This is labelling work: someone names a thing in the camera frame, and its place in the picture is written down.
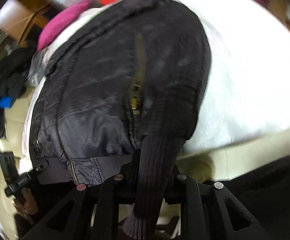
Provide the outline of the person's left hand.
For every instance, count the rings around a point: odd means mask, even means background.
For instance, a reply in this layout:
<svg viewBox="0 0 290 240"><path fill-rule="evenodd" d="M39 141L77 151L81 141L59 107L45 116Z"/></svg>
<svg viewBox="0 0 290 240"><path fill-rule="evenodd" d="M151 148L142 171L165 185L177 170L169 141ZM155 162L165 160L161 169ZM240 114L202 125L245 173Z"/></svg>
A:
<svg viewBox="0 0 290 240"><path fill-rule="evenodd" d="M31 191L29 189L23 188L20 193L22 194L23 199L14 199L14 207L17 213L23 218L26 218L28 215L37 214L38 207L33 195L31 194Z"/></svg>

